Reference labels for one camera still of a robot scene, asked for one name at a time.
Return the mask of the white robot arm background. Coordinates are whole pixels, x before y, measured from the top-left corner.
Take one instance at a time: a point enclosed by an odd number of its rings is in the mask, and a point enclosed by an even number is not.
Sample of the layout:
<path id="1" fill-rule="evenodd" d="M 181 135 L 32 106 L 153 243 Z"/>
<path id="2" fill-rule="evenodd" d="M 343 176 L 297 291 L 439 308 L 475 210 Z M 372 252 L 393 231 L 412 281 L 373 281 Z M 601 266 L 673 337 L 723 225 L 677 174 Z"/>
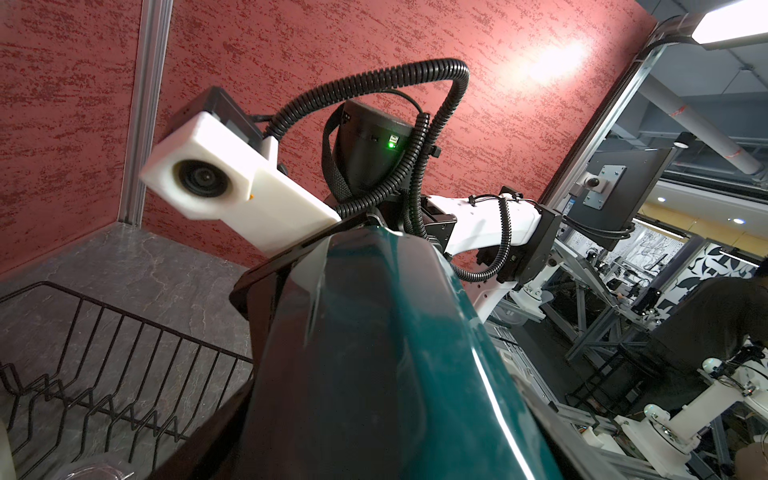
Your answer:
<path id="1" fill-rule="evenodd" d="M 709 358 L 701 372 L 710 386 L 672 416 L 655 404 L 644 407 L 645 418 L 617 416 L 622 432 L 664 479 L 691 479 L 687 462 L 700 443 L 699 432 L 736 403 L 767 417 L 767 367 L 759 360 L 737 362 Z"/>

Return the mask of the clear plastic cup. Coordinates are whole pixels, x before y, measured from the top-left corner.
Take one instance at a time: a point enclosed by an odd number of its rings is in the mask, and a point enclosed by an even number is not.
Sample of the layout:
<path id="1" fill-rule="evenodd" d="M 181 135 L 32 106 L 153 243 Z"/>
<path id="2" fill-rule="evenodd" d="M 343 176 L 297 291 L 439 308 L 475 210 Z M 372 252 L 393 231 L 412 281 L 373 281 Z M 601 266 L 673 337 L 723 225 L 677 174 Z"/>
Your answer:
<path id="1" fill-rule="evenodd" d="M 137 471 L 128 462 L 103 453 L 61 466 L 49 479 L 55 480 L 126 480 L 136 479 Z"/>

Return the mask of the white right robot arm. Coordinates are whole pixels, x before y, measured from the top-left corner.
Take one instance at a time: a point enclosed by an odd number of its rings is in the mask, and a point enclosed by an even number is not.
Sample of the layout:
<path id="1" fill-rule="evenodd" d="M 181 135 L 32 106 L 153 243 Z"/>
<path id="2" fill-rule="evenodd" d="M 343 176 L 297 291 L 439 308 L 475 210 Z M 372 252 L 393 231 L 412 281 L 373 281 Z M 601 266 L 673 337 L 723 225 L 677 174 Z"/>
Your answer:
<path id="1" fill-rule="evenodd" d="M 267 246 L 271 259 L 236 283 L 231 304 L 247 319 L 255 362 L 287 338 L 293 352 L 381 344 L 388 328 L 396 352 L 467 353 L 500 300 L 540 266 L 553 243 L 556 215 L 515 193 L 466 199 L 425 197 L 420 210 L 436 237 L 396 229 L 387 210 L 369 209 L 298 233 L 280 232 L 279 203 L 309 215 L 319 201 L 279 173 L 273 139 L 227 138 L 233 154 L 257 162 L 252 186 L 268 202 L 241 204 L 237 231 Z"/>

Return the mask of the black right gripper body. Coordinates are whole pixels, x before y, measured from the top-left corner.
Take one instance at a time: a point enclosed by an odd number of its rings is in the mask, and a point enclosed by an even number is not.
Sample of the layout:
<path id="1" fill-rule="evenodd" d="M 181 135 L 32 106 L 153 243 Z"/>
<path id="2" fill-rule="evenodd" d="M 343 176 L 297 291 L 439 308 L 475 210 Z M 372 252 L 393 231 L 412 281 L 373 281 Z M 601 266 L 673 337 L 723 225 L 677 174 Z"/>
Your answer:
<path id="1" fill-rule="evenodd" d="M 380 212 L 356 214 L 287 248 L 238 279 L 229 294 L 229 302 L 249 323 L 253 360 L 260 360 L 263 355 L 284 286 L 298 262 L 328 237 L 362 226 L 383 225 Z"/>

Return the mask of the white mug green handle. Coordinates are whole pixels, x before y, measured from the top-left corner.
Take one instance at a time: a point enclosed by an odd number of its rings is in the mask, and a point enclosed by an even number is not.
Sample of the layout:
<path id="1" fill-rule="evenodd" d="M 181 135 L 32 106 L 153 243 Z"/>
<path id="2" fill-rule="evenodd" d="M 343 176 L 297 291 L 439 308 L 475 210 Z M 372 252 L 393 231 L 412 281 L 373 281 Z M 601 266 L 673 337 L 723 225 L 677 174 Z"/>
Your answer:
<path id="1" fill-rule="evenodd" d="M 258 362 L 237 479 L 559 479 L 545 435 L 485 332 L 467 353 L 381 344 Z"/>

